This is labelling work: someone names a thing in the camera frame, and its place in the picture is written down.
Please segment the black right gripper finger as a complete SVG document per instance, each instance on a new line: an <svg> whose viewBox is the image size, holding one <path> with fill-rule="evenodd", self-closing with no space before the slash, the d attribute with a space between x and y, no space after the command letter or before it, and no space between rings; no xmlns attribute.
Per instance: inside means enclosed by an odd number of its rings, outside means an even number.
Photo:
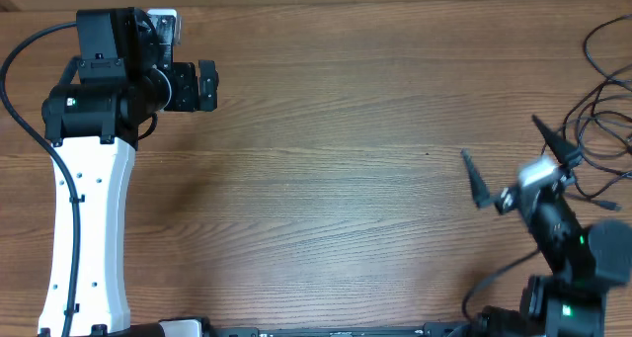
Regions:
<svg viewBox="0 0 632 337"><path fill-rule="evenodd" d="M470 190L475 206L481 209L491 205L494 202L494 197L491 195L488 186L476 168L469 151L462 149L460 154L468 174Z"/></svg>
<svg viewBox="0 0 632 337"><path fill-rule="evenodd" d="M583 155L578 146L564 139L547 126L538 116L532 115L531 119L540 131L545 144L549 147L561 166L572 169L581 164Z"/></svg>

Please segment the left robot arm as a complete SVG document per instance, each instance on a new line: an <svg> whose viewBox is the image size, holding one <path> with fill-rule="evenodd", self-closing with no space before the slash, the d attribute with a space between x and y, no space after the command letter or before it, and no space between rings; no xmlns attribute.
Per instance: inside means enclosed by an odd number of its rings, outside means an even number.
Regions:
<svg viewBox="0 0 632 337"><path fill-rule="evenodd" d="M210 60L177 62L173 9L83 10L80 52L41 107L55 151L55 223L41 336L208 336L204 317L131 321L124 287L124 215L140 139L160 112L213 111Z"/></svg>

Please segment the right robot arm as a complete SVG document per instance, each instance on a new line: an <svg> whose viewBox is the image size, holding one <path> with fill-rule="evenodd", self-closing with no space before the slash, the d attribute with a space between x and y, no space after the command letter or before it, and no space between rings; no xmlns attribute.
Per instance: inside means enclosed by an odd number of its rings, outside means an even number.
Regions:
<svg viewBox="0 0 632 337"><path fill-rule="evenodd" d="M551 153L523 166L516 182L496 194L469 151L461 156L476 207L517 211L551 273L529 277L517 310L488 305L476 316L465 312L455 336L600 337L609 291L631 281L630 225L617 219L579 223L564 193L576 181L583 153L541 119L534 123Z"/></svg>

